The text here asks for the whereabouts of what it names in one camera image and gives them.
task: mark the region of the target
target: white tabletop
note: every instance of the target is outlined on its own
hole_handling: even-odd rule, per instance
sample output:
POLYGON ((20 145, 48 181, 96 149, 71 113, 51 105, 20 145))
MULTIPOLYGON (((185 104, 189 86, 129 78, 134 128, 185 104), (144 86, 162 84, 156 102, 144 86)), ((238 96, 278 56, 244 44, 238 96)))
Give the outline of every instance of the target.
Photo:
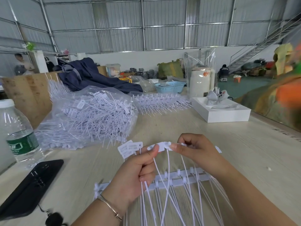
MULTIPOLYGON (((205 134, 222 150, 222 155, 227 160, 300 225, 301 142, 273 129, 275 127, 252 116, 249 122, 208 124, 191 108, 163 115, 157 114, 154 117, 139 115, 129 139, 150 145, 161 141, 176 142, 181 133, 205 134)), ((110 146, 107 149, 101 145, 77 151, 56 150, 47 157, 47 160, 54 159, 63 159, 65 163, 41 200, 41 206, 60 212, 64 221, 68 223, 72 223, 92 202, 94 183, 111 180, 123 163, 117 146, 110 146)), ((185 161, 187 167, 192 165, 189 160, 185 161)), ((167 170, 165 154, 160 154, 157 162, 162 172, 167 170)), ((176 171, 177 168, 183 169, 182 162, 176 153, 171 152, 171 171, 176 171)), ((20 170, 16 164, 0 176, 0 203, 5 201, 28 172, 20 170)), ((179 188, 177 195, 183 200, 182 205, 187 206, 189 217, 191 209, 186 194, 179 188)), ((173 214, 166 215, 169 225, 181 225, 173 214)), ((129 210, 129 216, 129 225, 140 224, 138 203, 129 210)), ((42 226, 45 225, 46 218, 46 214, 36 209, 27 217, 1 221, 0 226, 42 226)))

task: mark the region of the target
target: hand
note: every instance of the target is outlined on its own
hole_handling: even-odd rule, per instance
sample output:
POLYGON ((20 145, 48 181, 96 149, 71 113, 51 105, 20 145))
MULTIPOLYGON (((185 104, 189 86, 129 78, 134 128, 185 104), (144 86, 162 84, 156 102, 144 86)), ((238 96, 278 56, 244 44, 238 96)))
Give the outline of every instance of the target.
POLYGON ((178 139, 178 143, 192 145, 195 149, 172 143, 170 148, 196 162, 203 170, 215 178, 224 176, 232 165, 221 156, 215 146, 204 135, 183 133, 178 139))
POLYGON ((149 186, 155 179, 156 167, 153 159, 158 151, 158 145, 155 145, 151 151, 148 151, 145 146, 141 149, 141 155, 130 156, 102 192, 103 197, 116 208, 119 215, 123 216, 129 205, 142 194, 141 182, 145 191, 144 182, 146 181, 149 186))

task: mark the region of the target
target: green floor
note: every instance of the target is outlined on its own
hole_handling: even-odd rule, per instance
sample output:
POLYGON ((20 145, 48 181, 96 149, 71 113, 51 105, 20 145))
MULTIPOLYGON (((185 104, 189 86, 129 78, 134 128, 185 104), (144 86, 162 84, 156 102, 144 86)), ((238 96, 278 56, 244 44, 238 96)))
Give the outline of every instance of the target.
POLYGON ((228 78, 227 82, 218 82, 220 91, 226 90, 230 97, 237 98, 247 93, 248 91, 268 84, 271 79, 265 77, 248 76, 242 77, 240 83, 234 82, 232 77, 228 78))

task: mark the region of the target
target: water bottle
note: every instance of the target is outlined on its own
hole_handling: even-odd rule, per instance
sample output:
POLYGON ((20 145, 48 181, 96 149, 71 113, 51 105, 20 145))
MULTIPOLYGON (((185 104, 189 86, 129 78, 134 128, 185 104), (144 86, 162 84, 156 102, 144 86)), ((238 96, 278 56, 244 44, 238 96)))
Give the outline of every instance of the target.
POLYGON ((12 99, 0 100, 0 125, 7 134, 6 142, 17 162, 23 162, 26 168, 32 168, 45 156, 39 147, 27 117, 15 108, 12 99))

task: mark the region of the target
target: blue plastic basket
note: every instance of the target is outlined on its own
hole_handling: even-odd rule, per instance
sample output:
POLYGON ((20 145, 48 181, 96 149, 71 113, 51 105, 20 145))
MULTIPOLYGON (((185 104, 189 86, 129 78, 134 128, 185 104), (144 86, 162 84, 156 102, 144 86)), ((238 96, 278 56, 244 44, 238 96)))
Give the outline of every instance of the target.
POLYGON ((158 93, 181 93, 184 86, 185 82, 178 82, 178 81, 173 81, 173 82, 166 82, 169 86, 160 86, 162 83, 156 83, 155 88, 158 93))

